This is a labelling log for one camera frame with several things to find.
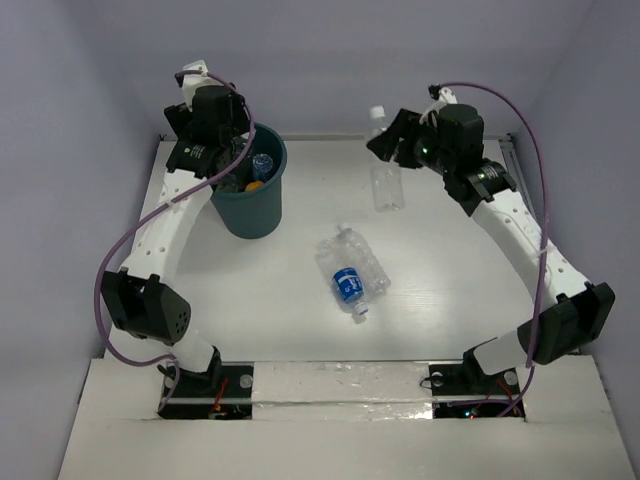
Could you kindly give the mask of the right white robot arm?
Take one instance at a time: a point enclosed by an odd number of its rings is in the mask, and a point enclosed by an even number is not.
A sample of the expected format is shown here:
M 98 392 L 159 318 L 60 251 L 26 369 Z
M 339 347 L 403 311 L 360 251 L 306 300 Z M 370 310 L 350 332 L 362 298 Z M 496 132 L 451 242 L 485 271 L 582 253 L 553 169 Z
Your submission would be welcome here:
M 531 320 L 467 350 L 444 373 L 443 386 L 473 394 L 508 370 L 547 365 L 596 340 L 615 301 L 607 283 L 592 283 L 544 236 L 515 181 L 485 157 L 483 136 L 474 107 L 448 104 L 426 115 L 402 109 L 366 144 L 381 161 L 439 174 L 447 194 L 496 243 L 534 302 Z

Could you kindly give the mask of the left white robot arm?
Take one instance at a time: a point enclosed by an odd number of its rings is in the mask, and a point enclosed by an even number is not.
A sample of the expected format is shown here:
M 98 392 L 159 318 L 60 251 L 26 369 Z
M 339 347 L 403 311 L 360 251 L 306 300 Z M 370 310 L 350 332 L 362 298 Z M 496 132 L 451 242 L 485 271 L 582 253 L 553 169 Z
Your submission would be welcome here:
M 221 383 L 219 350 L 191 323 L 189 302 L 174 287 L 191 229 L 214 187 L 210 179 L 231 165 L 236 139 L 253 132 L 244 98 L 223 85 L 195 89 L 189 103 L 166 108 L 177 141 L 165 164 L 158 215 L 150 219 L 131 254 L 104 274 L 100 293 L 114 326 L 156 345 L 174 385 L 201 395 Z

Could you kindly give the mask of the clear ribbed bottle white cap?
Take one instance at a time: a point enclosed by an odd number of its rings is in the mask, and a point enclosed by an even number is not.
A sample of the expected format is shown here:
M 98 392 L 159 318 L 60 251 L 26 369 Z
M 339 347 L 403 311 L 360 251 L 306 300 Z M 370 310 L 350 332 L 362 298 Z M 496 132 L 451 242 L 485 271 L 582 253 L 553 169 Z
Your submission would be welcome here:
M 385 109 L 382 105 L 369 109 L 369 141 L 383 133 L 388 126 Z M 395 163 L 379 160 L 369 153 L 370 177 L 374 209 L 377 212 L 398 211 L 404 208 L 404 195 L 400 167 Z

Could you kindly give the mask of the orange juice bottle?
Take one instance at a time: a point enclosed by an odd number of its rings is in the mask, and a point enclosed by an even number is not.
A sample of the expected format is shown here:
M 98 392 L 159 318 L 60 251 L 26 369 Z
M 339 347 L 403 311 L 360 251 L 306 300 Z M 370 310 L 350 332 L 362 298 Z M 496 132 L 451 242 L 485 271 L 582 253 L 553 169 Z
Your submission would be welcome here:
M 253 181 L 247 184 L 247 186 L 245 187 L 244 192 L 245 193 L 249 193 L 249 192 L 254 192 L 257 191 L 260 188 L 263 188 L 265 185 L 264 182 L 262 181 Z

